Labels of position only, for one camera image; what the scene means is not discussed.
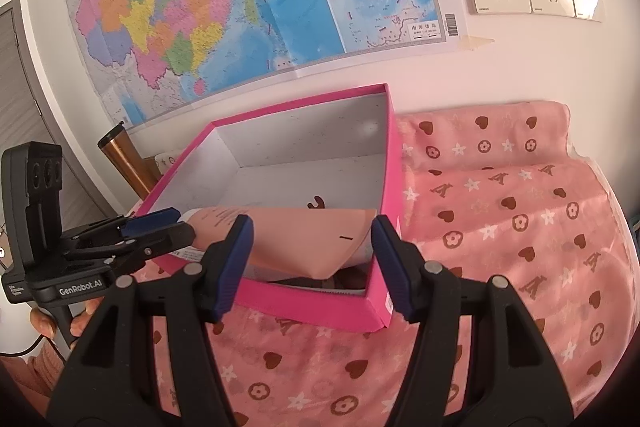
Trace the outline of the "person's left hand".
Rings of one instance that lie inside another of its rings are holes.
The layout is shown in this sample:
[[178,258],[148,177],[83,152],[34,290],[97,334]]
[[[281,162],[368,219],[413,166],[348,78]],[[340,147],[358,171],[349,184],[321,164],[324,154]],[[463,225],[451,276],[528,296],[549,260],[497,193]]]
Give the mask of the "person's left hand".
[[[91,317],[94,312],[96,312],[96,309],[99,308],[102,301],[102,297],[86,301],[82,312],[73,318],[72,323],[70,323],[70,332],[75,338],[82,335],[84,329],[91,320]],[[47,338],[48,343],[54,352],[66,361],[70,355],[70,351],[72,351],[72,348],[66,347],[65,345],[58,347],[56,344],[55,340],[56,337],[58,337],[58,325],[56,325],[53,317],[51,317],[50,314],[44,313],[39,308],[32,308],[29,313],[29,321],[37,334],[43,335],[44,338]]]

